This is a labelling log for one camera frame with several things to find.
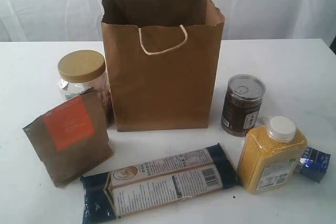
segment white tabletop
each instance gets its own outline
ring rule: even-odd
[[[57,62],[79,49],[103,53],[102,42],[0,43],[0,222],[81,223],[79,180],[55,188],[21,130],[62,102]],[[309,144],[332,155],[320,184],[295,174],[259,195],[242,187],[125,217],[115,223],[334,223],[336,219],[336,56],[320,39],[223,41],[209,128],[108,133],[115,155],[88,175],[197,150],[220,142],[234,167],[243,138],[220,126],[229,77],[247,73],[266,84],[260,115],[293,119]]]

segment can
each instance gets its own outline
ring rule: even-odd
[[[229,79],[222,112],[223,129],[234,136],[245,136],[257,120],[265,84],[249,74]]]

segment paper bag handle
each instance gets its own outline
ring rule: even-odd
[[[140,39],[140,45],[142,47],[142,50],[147,54],[147,55],[161,55],[161,54],[165,54],[166,52],[171,52],[177,48],[180,48],[182,47],[184,44],[187,43],[187,40],[188,40],[188,33],[187,31],[185,30],[184,26],[183,25],[180,25],[180,28],[182,30],[182,32],[184,33],[184,41],[182,41],[180,44],[178,44],[177,46],[175,47],[171,47],[171,48],[168,48],[166,50],[163,50],[163,51],[159,51],[159,52],[148,52],[146,49],[145,49],[145,46],[143,45],[143,41],[142,41],[142,33],[141,33],[141,28],[139,28],[139,39]]]

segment brown paper bag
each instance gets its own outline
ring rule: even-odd
[[[224,16],[211,0],[103,0],[118,131],[205,128]]]
[[[23,130],[57,187],[67,185],[112,155],[96,92],[72,98]]]

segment white curtain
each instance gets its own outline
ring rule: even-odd
[[[101,0],[0,0],[0,41],[101,40]],[[336,35],[336,0],[213,0],[226,17],[223,39]]]

